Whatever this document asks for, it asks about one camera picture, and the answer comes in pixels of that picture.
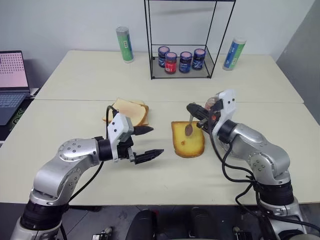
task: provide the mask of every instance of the green canister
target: green canister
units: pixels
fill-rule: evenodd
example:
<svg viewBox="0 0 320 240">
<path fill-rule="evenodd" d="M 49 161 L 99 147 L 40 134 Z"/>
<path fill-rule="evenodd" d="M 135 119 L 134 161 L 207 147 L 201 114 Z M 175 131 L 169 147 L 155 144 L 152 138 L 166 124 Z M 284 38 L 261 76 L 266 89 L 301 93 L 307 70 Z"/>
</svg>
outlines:
<svg viewBox="0 0 320 240">
<path fill-rule="evenodd" d="M 134 60 L 132 53 L 129 29 L 126 26 L 117 27 L 116 35 L 118 37 L 122 58 L 126 64 Z"/>
</svg>

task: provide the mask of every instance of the laptop screen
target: laptop screen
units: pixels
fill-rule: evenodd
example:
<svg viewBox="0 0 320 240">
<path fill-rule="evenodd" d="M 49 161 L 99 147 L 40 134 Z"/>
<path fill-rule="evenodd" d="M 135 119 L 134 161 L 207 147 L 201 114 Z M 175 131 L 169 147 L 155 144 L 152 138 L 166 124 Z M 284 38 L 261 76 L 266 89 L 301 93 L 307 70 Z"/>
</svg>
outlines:
<svg viewBox="0 0 320 240">
<path fill-rule="evenodd" d="M 0 52 L 0 89 L 28 87 L 21 51 Z"/>
</svg>

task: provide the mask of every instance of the jar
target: jar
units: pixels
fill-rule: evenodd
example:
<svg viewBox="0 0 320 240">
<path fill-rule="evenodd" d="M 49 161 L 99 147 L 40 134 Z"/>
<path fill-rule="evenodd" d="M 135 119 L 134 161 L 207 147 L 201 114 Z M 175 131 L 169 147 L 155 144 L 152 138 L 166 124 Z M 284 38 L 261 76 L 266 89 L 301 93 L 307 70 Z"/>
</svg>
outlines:
<svg viewBox="0 0 320 240">
<path fill-rule="evenodd" d="M 174 74 L 177 70 L 177 54 L 174 52 L 167 52 L 165 54 L 164 70 L 167 74 Z"/>
<path fill-rule="evenodd" d="M 158 48 L 158 64 L 161 68 L 165 67 L 165 55 L 170 52 L 170 48 L 167 46 L 161 46 Z"/>
<path fill-rule="evenodd" d="M 180 53 L 180 64 L 179 71 L 183 74 L 190 72 L 192 61 L 192 53 L 188 51 L 183 51 Z"/>
<path fill-rule="evenodd" d="M 205 61 L 205 56 L 206 56 L 206 51 L 201 49 L 201 48 L 197 48 L 196 50 L 194 50 L 194 54 L 193 54 L 193 62 L 192 62 L 192 68 L 194 70 L 201 70 L 203 65 L 204 65 L 204 61 Z"/>
</svg>

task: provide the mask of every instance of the laptop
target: laptop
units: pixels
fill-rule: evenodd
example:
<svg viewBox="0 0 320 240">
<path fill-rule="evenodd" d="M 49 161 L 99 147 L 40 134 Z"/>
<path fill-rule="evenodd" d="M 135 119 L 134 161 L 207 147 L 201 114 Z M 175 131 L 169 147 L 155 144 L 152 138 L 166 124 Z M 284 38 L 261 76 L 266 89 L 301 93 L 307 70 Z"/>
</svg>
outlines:
<svg viewBox="0 0 320 240">
<path fill-rule="evenodd" d="M 0 51 L 0 126 L 30 94 L 22 52 Z"/>
</svg>

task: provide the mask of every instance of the white table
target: white table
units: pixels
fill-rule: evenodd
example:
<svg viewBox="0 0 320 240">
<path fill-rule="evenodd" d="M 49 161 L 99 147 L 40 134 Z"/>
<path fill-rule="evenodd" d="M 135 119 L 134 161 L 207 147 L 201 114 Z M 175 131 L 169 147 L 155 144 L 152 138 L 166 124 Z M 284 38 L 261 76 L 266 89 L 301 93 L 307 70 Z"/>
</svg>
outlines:
<svg viewBox="0 0 320 240">
<path fill-rule="evenodd" d="M 218 59 L 212 79 L 151 80 L 147 53 L 135 53 L 126 64 L 119 52 L 69 51 L 36 99 L 205 102 L 233 88 L 237 102 L 303 103 L 270 56 L 242 55 L 233 71 L 222 69 L 224 59 Z"/>
<path fill-rule="evenodd" d="M 102 117 L 107 101 L 35 100 L 0 148 L 0 202 L 26 203 L 37 170 L 72 138 L 105 135 Z M 245 184 L 227 181 L 221 164 L 205 135 L 200 157 L 181 158 L 174 153 L 171 121 L 189 118 L 188 102 L 149 102 L 148 119 L 154 131 L 133 136 L 133 150 L 142 153 L 164 149 L 158 158 L 140 165 L 129 160 L 108 161 L 96 179 L 72 202 L 73 205 L 231 205 Z M 320 127 L 300 103 L 238 103 L 233 118 L 284 148 L 294 194 L 300 203 L 320 202 Z M 230 164 L 247 166 L 230 157 Z M 89 169 L 81 187 L 96 171 Z M 228 170 L 232 177 L 243 173 Z M 241 201 L 254 204 L 251 191 Z"/>
</svg>

